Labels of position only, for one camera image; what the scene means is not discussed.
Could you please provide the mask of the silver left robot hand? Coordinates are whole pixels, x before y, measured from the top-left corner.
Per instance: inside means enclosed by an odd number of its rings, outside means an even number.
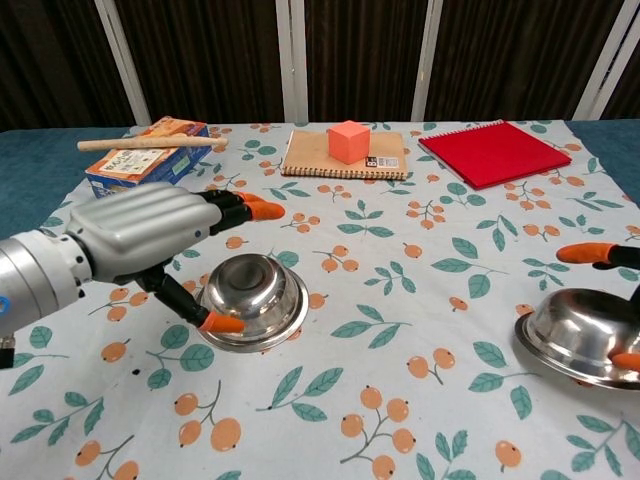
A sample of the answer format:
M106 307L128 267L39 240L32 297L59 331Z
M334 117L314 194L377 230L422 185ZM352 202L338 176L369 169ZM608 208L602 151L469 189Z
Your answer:
M210 236L284 215L282 205L254 194L191 192L156 182L73 208L65 234L88 255L94 281L118 285L134 281L201 332L240 333L243 321L197 303L164 267Z

